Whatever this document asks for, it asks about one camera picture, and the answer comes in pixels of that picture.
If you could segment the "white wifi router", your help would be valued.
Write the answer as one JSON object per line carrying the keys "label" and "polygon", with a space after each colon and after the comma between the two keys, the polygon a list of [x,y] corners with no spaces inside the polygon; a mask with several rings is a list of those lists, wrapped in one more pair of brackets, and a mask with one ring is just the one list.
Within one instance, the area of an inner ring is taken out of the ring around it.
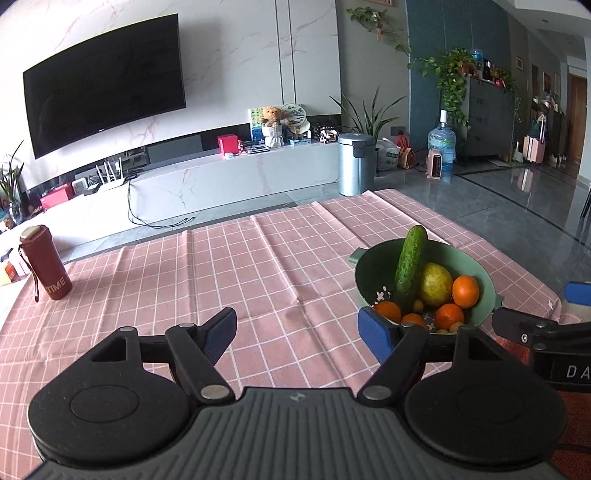
{"label": "white wifi router", "polygon": [[122,186],[126,180],[122,168],[122,160],[105,160],[101,165],[95,166],[95,171],[99,178],[101,190],[110,190]]}

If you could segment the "pink red box left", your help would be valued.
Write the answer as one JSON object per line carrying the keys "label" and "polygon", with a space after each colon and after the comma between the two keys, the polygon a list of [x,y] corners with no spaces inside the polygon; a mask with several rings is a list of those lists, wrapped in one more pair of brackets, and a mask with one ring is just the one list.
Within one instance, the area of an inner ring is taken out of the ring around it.
{"label": "pink red box left", "polygon": [[44,210],[49,210],[57,205],[65,203],[75,197],[71,183],[65,183],[43,195],[40,199]]}

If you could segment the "brown teddy bear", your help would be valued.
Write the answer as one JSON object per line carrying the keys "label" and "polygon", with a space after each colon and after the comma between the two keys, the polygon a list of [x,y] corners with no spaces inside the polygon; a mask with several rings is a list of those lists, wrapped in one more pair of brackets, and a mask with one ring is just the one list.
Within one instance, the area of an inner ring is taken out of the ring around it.
{"label": "brown teddy bear", "polygon": [[262,131],[264,145],[270,150],[280,148],[286,141],[286,133],[283,132],[284,114],[286,112],[280,107],[263,107]]}

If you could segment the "red TIME bottle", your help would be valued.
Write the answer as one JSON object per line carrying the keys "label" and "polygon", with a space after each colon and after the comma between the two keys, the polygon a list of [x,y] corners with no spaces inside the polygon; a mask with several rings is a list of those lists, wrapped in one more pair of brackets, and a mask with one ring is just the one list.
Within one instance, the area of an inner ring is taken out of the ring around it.
{"label": "red TIME bottle", "polygon": [[39,286],[52,300],[60,300],[72,290],[72,282],[45,225],[25,228],[20,235],[18,252],[32,274],[36,302],[39,301]]}

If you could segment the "pink checkered tablecloth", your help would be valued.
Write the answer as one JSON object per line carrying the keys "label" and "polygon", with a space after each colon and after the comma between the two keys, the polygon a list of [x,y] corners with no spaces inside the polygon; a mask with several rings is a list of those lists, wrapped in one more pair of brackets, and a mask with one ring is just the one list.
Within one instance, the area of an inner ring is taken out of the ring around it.
{"label": "pink checkered tablecloth", "polygon": [[51,300],[31,280],[1,290],[1,475],[39,462],[27,425],[32,397],[114,329],[159,335],[223,307],[238,333],[219,369],[245,385],[358,389],[377,363],[356,327],[349,256],[415,224],[476,259],[507,306],[558,318],[557,295],[478,235],[396,190],[254,215],[68,264],[72,291]]}

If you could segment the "black curved television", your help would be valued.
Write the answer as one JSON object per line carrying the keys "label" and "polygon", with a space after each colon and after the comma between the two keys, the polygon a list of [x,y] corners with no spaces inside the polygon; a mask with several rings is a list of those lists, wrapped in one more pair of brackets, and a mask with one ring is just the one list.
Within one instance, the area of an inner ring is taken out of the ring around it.
{"label": "black curved television", "polygon": [[104,130],[186,107],[179,18],[121,27],[23,73],[34,156]]}

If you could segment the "hanging vine plant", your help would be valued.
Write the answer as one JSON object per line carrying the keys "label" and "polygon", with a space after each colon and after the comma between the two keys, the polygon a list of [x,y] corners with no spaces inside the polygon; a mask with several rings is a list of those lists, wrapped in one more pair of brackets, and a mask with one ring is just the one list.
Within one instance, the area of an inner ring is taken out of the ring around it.
{"label": "hanging vine plant", "polygon": [[409,57],[411,129],[427,126],[437,107],[457,126],[471,121],[461,111],[468,79],[490,81],[511,93],[508,13],[494,1],[407,1],[407,29],[387,9],[356,6],[346,15],[379,41]]}

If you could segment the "orange tangerine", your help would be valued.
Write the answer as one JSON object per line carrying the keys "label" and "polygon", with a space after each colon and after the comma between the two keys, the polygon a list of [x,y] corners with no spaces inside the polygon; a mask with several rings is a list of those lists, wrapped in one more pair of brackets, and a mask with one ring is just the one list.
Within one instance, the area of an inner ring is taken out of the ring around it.
{"label": "orange tangerine", "polygon": [[402,319],[402,311],[400,307],[392,302],[392,301],[382,301],[379,302],[374,306],[374,309],[382,315],[384,318],[388,319],[394,323],[400,323]]}
{"label": "orange tangerine", "polygon": [[449,330],[455,323],[463,323],[464,321],[464,311],[455,303],[442,305],[434,314],[434,324],[438,330]]}
{"label": "orange tangerine", "polygon": [[461,275],[452,285],[453,301],[463,309],[474,307],[480,299],[480,287],[477,280],[469,275]]}
{"label": "orange tangerine", "polygon": [[424,329],[428,329],[428,326],[425,320],[422,318],[421,315],[417,313],[408,313],[407,315],[403,316],[401,319],[402,324],[414,324],[421,326]]}

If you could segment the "green cucumber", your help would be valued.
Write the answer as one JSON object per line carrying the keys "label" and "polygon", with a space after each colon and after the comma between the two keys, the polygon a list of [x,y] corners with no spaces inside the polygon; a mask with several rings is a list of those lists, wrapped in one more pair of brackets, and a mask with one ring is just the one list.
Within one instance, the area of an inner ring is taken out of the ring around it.
{"label": "green cucumber", "polygon": [[427,230],[422,225],[415,225],[408,231],[394,276],[393,299],[401,311],[409,310],[414,301],[427,244]]}

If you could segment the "small white heater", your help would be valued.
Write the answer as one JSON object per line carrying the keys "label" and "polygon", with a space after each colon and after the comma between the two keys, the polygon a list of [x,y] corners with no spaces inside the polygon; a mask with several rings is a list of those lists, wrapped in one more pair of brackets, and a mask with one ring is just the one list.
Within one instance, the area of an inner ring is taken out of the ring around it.
{"label": "small white heater", "polygon": [[433,148],[429,150],[426,167],[426,174],[429,179],[441,179],[443,171],[443,157],[439,150]]}

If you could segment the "red box right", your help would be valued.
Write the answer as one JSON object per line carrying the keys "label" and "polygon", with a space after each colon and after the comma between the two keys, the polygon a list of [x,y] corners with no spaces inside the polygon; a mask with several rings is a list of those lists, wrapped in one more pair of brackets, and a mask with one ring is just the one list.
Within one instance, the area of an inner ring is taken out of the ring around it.
{"label": "red box right", "polygon": [[238,155],[240,153],[240,139],[235,134],[218,136],[217,143],[222,155]]}

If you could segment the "green colander bowl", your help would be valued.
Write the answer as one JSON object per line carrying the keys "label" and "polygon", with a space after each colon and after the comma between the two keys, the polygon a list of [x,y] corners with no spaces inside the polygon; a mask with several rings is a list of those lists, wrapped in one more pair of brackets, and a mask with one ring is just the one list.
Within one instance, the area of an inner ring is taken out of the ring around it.
{"label": "green colander bowl", "polygon": [[[369,249],[358,248],[349,262],[355,264],[356,289],[360,306],[374,306],[381,301],[394,301],[394,274],[405,239],[393,239]],[[427,262],[445,267],[456,279],[468,275],[476,279],[480,287],[479,302],[465,311],[465,323],[478,327],[503,305],[504,297],[496,292],[493,280],[484,267],[467,253],[445,243],[429,240],[424,250]]]}

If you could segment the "white plastic bag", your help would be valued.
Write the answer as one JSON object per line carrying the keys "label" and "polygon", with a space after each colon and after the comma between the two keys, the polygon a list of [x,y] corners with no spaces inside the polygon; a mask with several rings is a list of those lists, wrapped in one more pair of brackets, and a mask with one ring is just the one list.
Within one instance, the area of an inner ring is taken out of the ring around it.
{"label": "white plastic bag", "polygon": [[384,173],[396,170],[399,164],[401,148],[386,137],[377,141],[377,170]]}

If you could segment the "dark grey drawer cabinet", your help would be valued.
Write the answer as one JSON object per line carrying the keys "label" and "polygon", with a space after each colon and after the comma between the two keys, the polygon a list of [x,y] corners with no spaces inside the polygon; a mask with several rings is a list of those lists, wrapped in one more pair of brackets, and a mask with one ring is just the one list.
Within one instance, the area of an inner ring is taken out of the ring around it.
{"label": "dark grey drawer cabinet", "polygon": [[462,104],[468,120],[460,127],[464,157],[503,157],[512,152],[516,95],[493,83],[470,77]]}

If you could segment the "silver pedal trash bin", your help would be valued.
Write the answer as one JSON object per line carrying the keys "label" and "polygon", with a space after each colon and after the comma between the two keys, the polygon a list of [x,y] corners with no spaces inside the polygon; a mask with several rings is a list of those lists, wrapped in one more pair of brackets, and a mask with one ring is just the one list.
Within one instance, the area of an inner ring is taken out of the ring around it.
{"label": "silver pedal trash bin", "polygon": [[339,193],[351,197],[375,186],[377,149],[373,136],[342,133],[339,143]]}

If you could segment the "salmon pink towel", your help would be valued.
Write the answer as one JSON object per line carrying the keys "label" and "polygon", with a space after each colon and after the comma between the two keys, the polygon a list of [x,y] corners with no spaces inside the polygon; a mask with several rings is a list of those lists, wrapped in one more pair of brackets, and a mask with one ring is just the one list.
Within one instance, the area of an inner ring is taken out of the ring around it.
{"label": "salmon pink towel", "polygon": [[552,456],[552,463],[569,479],[590,478],[590,395],[560,392],[565,402],[567,428]]}

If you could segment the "blue water jug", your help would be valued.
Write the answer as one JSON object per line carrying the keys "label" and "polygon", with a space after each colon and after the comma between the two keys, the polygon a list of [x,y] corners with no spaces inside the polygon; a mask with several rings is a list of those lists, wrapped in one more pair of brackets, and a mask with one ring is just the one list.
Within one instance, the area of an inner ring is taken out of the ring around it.
{"label": "blue water jug", "polygon": [[439,125],[428,134],[428,147],[440,152],[443,171],[453,170],[456,161],[456,142],[456,134],[448,124],[448,111],[441,110]]}

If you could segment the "white marble TV cabinet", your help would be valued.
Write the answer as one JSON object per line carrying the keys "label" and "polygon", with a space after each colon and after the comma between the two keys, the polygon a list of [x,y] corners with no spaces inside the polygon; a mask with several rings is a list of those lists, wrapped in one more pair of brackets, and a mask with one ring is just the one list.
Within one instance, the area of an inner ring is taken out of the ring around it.
{"label": "white marble TV cabinet", "polygon": [[128,214],[156,223],[195,211],[290,190],[329,184],[339,178],[339,145],[287,146],[225,160],[211,155],[159,167],[118,188],[81,195],[1,235],[1,252],[17,248],[21,232],[49,228],[58,251],[132,229]]}

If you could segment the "green potted plant left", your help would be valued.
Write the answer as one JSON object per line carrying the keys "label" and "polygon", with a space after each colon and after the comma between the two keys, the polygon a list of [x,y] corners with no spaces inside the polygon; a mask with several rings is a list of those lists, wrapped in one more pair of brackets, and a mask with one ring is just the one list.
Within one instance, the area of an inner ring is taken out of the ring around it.
{"label": "green potted plant left", "polygon": [[24,167],[15,157],[23,141],[21,141],[9,160],[1,165],[1,190],[8,201],[8,215],[11,218],[11,228],[23,221],[22,202],[20,198],[20,177]]}

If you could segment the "green leafy plant right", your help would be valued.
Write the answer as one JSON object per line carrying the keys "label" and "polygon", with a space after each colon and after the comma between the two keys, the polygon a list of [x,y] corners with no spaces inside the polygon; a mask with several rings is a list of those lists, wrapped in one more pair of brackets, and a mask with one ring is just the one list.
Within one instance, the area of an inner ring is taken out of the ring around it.
{"label": "green leafy plant right", "polygon": [[382,129],[398,119],[397,116],[391,116],[390,111],[404,100],[405,96],[379,106],[380,92],[381,87],[378,86],[372,100],[369,103],[363,101],[360,109],[353,104],[353,101],[345,93],[342,93],[339,99],[331,96],[332,102],[341,108],[342,115],[349,119],[349,124],[346,126],[349,132],[368,135],[378,141]]}

